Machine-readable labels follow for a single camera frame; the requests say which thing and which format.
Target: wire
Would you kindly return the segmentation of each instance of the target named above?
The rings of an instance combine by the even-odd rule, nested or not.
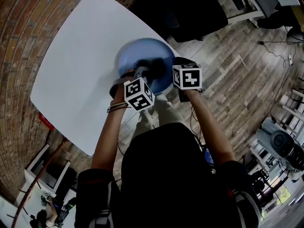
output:
[[[191,107],[191,116],[190,116],[190,129],[191,131],[194,133],[194,135],[200,140],[200,138],[198,137],[198,135],[196,134],[196,132],[194,132],[193,128],[192,128],[192,118],[194,118],[195,121],[199,122],[193,115],[194,109],[193,106]]]
[[[291,44],[304,44],[304,42],[301,41],[263,41],[264,43],[287,43],[289,45]]]
[[[119,143],[117,143],[117,144],[118,144],[118,149],[119,149],[120,154],[122,154],[124,156],[125,152],[121,149]]]
[[[267,48],[267,46],[265,46],[265,44],[263,44],[263,46],[266,48],[266,50],[269,52],[269,53],[271,53],[271,54],[273,54],[275,57],[281,57],[282,59],[283,59],[283,67],[286,67],[286,61],[288,61],[288,60],[286,60],[282,55],[277,55],[277,54],[275,54],[274,52],[272,52],[272,51],[269,51],[269,49]]]
[[[279,163],[279,167],[280,167],[280,169],[282,170],[282,171],[289,171],[289,172],[292,172],[292,173],[298,173],[298,171],[295,171],[295,170],[291,170],[291,169],[289,169],[287,166],[285,166],[284,164],[283,164],[283,162],[282,162],[282,160],[281,159],[278,159],[277,160],[277,162]]]
[[[196,118],[194,117],[193,112],[194,112],[194,109],[193,109],[193,106],[192,106],[192,107],[191,107],[191,116],[190,116],[190,129],[191,129],[191,131],[193,132],[194,137],[195,137],[196,140],[198,141],[202,153],[205,155],[206,147],[205,147],[205,145],[203,145],[203,144],[200,142],[201,128],[200,128],[200,132],[199,132],[199,136],[200,136],[200,137],[198,137],[198,135],[194,132],[194,130],[193,130],[193,128],[192,128],[192,118],[194,118],[194,120],[197,121],[197,122],[199,123],[198,119],[196,119]]]

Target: hand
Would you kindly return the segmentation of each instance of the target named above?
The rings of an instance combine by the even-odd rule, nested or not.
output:
[[[129,72],[133,72],[135,71],[134,68],[126,71],[125,73],[129,73]],[[132,81],[134,78],[133,77],[126,77],[128,80]],[[119,104],[124,102],[124,85],[120,84],[117,87],[117,91],[116,91],[116,95],[114,97],[114,100],[111,101],[110,105],[114,105],[114,104]]]
[[[184,90],[186,96],[190,99],[192,99],[193,97],[195,96],[199,96],[200,95],[200,92],[197,91],[197,90],[193,90],[193,89],[187,89],[187,90]]]

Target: white table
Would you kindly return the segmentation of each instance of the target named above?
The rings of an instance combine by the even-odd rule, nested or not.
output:
[[[115,0],[82,0],[66,19],[41,63],[31,101],[73,144],[94,153],[117,59],[127,43],[140,38],[165,42]],[[123,122],[134,115],[127,109]]]

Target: blue bowl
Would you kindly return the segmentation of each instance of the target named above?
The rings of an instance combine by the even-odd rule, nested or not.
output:
[[[156,95],[167,89],[172,83],[172,65],[175,59],[172,50],[163,42],[143,38],[127,45],[121,52],[118,59],[119,75],[123,75],[127,70],[135,68],[139,60],[161,58],[166,66],[165,74],[155,79],[151,85],[152,92]]]

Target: black shirt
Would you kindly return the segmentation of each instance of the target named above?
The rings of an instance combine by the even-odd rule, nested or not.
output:
[[[88,227],[106,209],[113,180],[105,170],[79,174],[76,228]],[[192,132],[171,123],[131,141],[122,163],[121,192],[112,185],[110,206],[115,227],[242,227],[233,194],[238,191],[248,193],[261,212],[240,163],[228,161],[212,174]],[[254,208],[245,210],[243,223],[257,227]]]

